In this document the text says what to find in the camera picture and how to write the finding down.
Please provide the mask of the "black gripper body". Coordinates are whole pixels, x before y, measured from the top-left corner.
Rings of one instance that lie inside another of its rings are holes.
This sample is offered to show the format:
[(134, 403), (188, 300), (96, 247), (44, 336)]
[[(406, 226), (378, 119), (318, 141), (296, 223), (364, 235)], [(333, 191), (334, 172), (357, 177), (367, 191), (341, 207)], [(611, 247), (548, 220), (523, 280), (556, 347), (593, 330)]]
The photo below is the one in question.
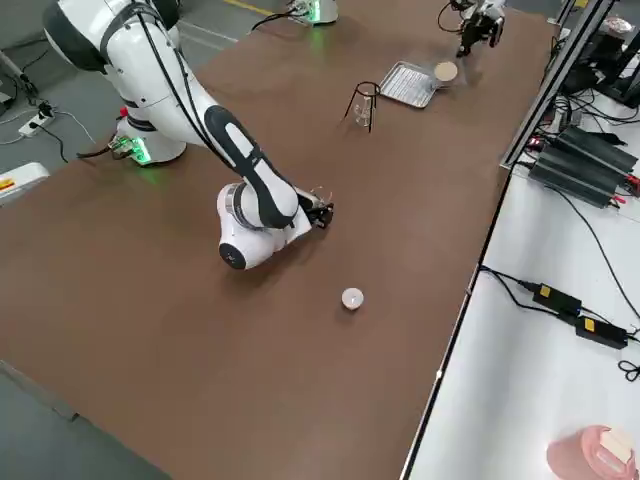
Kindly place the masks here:
[(334, 204), (318, 197), (300, 197), (299, 204), (313, 227), (326, 229), (333, 219)]
[(495, 20), (484, 14), (473, 14), (464, 20), (463, 36), (489, 36), (493, 30)]

